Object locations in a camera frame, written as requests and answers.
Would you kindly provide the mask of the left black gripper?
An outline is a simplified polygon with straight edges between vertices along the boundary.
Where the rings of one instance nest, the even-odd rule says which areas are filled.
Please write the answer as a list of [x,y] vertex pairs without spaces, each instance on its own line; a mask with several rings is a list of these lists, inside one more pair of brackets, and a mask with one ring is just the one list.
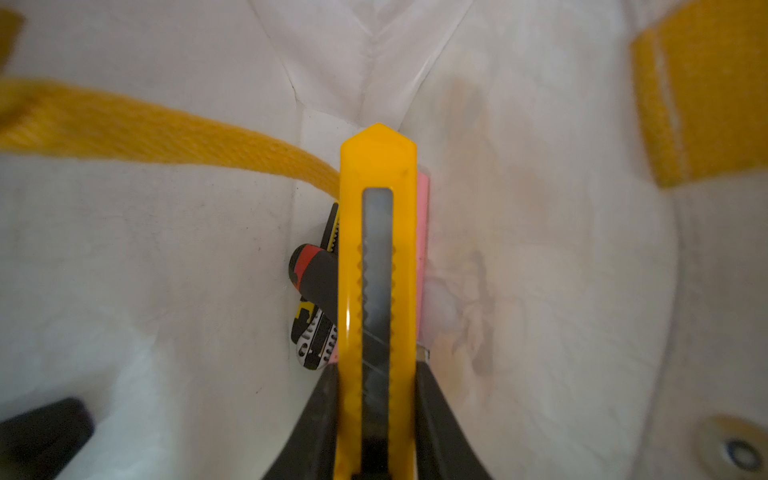
[[85,403],[65,398],[1,422],[1,477],[54,479],[95,432]]

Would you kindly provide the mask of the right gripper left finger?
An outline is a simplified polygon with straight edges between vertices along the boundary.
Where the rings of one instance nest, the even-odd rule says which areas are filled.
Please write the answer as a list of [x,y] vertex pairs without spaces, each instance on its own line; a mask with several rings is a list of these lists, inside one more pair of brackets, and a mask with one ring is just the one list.
[[264,480],[331,480],[334,476],[339,407],[339,372],[327,366],[295,427]]

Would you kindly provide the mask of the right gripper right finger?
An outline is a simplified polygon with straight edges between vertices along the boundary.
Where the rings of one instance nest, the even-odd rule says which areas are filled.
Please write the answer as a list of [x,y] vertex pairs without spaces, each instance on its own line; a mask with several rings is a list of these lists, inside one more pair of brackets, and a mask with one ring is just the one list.
[[490,479],[424,361],[416,363],[415,442],[419,479]]

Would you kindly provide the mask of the white canvas pouch yellow handles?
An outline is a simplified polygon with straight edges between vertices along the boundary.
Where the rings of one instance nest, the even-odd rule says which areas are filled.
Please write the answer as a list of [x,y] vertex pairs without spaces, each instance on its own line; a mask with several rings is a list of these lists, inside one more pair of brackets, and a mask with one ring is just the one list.
[[[704,479],[767,423],[763,1],[5,1],[4,77],[145,100],[331,166],[385,124],[431,180],[422,344],[496,479]],[[258,479],[317,374],[293,249],[332,199],[135,155],[1,155],[1,414],[75,397],[66,479]]]

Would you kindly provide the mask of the pink utility knife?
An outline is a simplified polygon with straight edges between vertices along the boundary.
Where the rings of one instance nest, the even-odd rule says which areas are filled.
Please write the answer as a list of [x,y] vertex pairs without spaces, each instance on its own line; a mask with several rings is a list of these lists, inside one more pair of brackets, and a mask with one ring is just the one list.
[[418,202],[417,202],[417,356],[425,357],[425,347],[421,339],[421,320],[423,311],[423,288],[424,288],[424,275],[425,265],[427,257],[427,243],[428,243],[428,211],[429,211],[429,188],[430,179],[425,174],[420,172],[418,174]]

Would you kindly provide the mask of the red black utility knife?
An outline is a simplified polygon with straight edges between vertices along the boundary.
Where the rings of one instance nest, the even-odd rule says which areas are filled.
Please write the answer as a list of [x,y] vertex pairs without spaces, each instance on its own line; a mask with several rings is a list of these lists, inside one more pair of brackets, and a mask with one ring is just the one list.
[[338,256],[311,244],[291,255],[288,274],[299,293],[338,324]]

